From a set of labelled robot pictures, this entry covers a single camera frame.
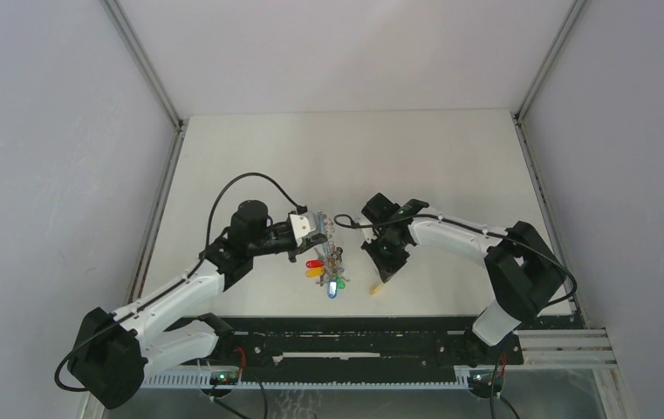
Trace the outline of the yellow tagged key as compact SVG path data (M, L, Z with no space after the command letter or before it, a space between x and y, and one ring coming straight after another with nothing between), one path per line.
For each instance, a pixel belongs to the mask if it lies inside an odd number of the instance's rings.
M384 283L382 283L382 282L380 282L380 283L374 285L374 286L370 289L369 294L370 294L371 296L375 295L376 293L378 293L378 292L380 291L380 289L383 287L383 285L384 285Z

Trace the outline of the bunch of coloured tagged keys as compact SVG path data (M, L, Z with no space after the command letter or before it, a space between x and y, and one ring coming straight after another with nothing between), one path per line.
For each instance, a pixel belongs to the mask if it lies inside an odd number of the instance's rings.
M334 242L314 248L316 258L305 262L305 276L325 290L326 297L336 299L351 280L343 263L344 249Z

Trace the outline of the blue handled metal keyring holder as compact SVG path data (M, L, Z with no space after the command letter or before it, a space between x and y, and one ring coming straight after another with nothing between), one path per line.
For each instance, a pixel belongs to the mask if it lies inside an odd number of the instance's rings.
M315 215L317 219L317 226L321 233L326 237L326 243L331 245L333 243L333 237L335 233L335 223L334 221L322 211L319 211Z

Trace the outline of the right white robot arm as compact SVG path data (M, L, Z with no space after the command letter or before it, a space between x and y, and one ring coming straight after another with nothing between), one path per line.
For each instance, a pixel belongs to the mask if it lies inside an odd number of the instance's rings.
M577 288L574 276L524 221L510 227L471 223L446 216L422 200L399 205L378 193L352 227L363 232L361 248L382 284L405 266L410 246L448 251L485 269L494 300L478 315L465 341L467 355L478 363L490 362L509 334L545 308L570 299Z

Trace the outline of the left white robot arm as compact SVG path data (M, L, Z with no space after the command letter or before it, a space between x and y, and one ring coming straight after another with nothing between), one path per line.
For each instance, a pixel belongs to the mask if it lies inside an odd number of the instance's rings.
M191 270L126 306L111 312L96 307L86 314L72 351L59 368L106 409L116 409L138 392L146 378L185 361L208 358L222 364L235 350L229 335L201 319L177 329L171 326L188 309L245 277L255 258L287 253L294 262L326 239L320 216L308 209L270 223L266 204L245 201Z

